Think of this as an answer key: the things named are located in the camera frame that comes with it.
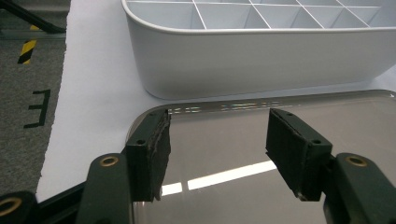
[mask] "hazard tape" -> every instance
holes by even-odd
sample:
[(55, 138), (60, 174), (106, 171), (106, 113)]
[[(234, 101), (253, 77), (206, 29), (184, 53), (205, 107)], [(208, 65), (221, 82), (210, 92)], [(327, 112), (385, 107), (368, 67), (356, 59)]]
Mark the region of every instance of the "hazard tape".
[[(38, 28), (32, 25), (30, 30), (38, 30)], [(32, 57), (33, 49), (35, 48), (35, 42), (37, 42), (35, 39), (25, 41), (18, 63), (30, 63), (30, 58)]]

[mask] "container compartment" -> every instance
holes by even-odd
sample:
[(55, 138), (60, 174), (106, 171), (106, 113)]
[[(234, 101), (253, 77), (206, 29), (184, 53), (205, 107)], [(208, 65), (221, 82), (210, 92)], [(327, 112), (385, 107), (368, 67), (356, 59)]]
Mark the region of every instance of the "container compartment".
[(250, 0), (253, 4), (300, 5), (296, 0)]
[(195, 3), (236, 3), (250, 4), (249, 0), (194, 0)]
[(383, 0), (338, 0), (346, 7), (380, 7)]
[(303, 7), (257, 5), (271, 28), (321, 28)]
[(368, 24), (379, 11), (380, 7), (349, 7), (348, 9)]
[(341, 6), (336, 0), (299, 0), (303, 6)]
[(143, 21), (177, 29), (205, 29), (193, 3), (128, 2), (131, 12)]
[(360, 14), (371, 27), (395, 27), (396, 26), (396, 1), (389, 6), (382, 6), (377, 12), (369, 8), (351, 8), (355, 14)]
[(367, 27), (344, 7), (305, 7), (324, 28), (359, 28)]
[(192, 0), (128, 0), (128, 2), (147, 2), (147, 3), (192, 3)]
[(206, 29), (265, 29), (268, 25), (253, 6), (197, 4)]

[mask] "reflective metal surface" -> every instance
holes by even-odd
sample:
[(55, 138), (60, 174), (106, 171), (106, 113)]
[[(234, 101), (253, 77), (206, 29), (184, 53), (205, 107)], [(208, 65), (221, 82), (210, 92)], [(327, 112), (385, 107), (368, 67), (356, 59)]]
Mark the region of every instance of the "reflective metal surface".
[(303, 119), (333, 143), (333, 155), (370, 158), (395, 185), (395, 95), (356, 91), (165, 105), (172, 113), (172, 153), (162, 200), (136, 203), (135, 223), (325, 223), (324, 195), (318, 203), (294, 198), (265, 154), (269, 107)]

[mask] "floor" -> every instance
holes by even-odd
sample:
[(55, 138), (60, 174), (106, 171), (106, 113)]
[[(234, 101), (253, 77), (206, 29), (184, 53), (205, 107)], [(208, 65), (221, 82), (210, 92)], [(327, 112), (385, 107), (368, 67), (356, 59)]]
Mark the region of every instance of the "floor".
[[(70, 0), (13, 2), (66, 27)], [(36, 191), (58, 101), (65, 35), (32, 29), (0, 9), (0, 195)]]

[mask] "white divided container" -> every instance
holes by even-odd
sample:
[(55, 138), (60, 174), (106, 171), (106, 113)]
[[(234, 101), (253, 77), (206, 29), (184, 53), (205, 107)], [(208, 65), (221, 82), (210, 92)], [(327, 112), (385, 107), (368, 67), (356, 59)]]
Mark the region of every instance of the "white divided container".
[(361, 81), (396, 64), (396, 0), (122, 0), (145, 89), (187, 99)]

